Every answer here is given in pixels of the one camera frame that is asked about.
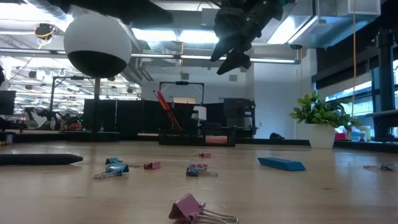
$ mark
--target wooden table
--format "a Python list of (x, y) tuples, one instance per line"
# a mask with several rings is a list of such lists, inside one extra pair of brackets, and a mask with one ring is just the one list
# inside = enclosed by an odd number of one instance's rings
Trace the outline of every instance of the wooden table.
[[(194, 157), (199, 152), (212, 158)], [(396, 154), (297, 146), (159, 146), (156, 142), (15, 144), (0, 153), (83, 156), (70, 166), (0, 167), (0, 223), (172, 223), (171, 204), (192, 193), (208, 209), (250, 224), (398, 223), (396, 172), (363, 165), (398, 161)], [(162, 161), (158, 170), (93, 180), (107, 157), (130, 163)], [(257, 157), (303, 162), (304, 172), (260, 166)], [(205, 162), (218, 177), (188, 178), (190, 162)]]

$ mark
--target computer monitor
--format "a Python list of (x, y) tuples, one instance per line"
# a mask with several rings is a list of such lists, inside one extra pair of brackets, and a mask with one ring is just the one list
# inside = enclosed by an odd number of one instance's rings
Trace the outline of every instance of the computer monitor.
[(16, 91), (0, 91), (0, 115), (13, 115)]

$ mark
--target black and white sphere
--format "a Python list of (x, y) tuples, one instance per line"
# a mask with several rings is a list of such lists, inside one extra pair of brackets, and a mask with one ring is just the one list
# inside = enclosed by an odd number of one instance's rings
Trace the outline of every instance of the black and white sphere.
[(63, 45), (72, 65), (91, 77), (113, 77), (130, 61), (129, 36), (116, 19), (97, 13), (76, 18), (65, 31)]

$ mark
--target white plant pot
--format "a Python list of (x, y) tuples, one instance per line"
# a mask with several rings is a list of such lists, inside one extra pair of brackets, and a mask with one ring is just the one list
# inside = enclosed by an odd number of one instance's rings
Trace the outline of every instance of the white plant pot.
[(331, 149), (335, 143), (335, 129), (331, 126), (307, 124), (308, 138), (312, 148)]

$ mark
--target pink binder clip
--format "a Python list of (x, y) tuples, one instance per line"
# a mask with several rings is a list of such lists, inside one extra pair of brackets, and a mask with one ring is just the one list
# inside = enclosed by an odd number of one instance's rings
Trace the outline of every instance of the pink binder clip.
[(144, 164), (144, 169), (159, 169), (159, 168), (160, 168), (160, 162), (150, 162)]
[(208, 153), (208, 152), (199, 153), (199, 156), (202, 157), (202, 158), (210, 158), (211, 157), (211, 153)]
[(222, 215), (212, 212), (206, 210), (205, 206), (205, 202), (199, 203), (192, 194), (186, 194), (180, 200), (173, 203), (169, 219), (188, 221), (190, 223), (239, 223), (239, 220), (234, 215)]
[(207, 170), (207, 164), (191, 164), (193, 167), (199, 171), (206, 171)]

